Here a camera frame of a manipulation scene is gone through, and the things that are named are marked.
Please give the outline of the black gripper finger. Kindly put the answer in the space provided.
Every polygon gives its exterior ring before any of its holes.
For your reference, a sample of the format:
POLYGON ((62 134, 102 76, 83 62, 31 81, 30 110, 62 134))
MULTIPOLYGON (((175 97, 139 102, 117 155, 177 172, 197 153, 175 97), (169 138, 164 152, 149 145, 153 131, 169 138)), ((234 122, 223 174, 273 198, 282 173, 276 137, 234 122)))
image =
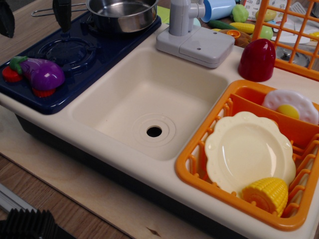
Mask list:
POLYGON ((52 9, 62 32, 68 32, 71 28, 71 0, 53 0, 52 9))
POLYGON ((13 38, 15 31, 14 15, 5 0, 0 1, 0 34, 13 38))

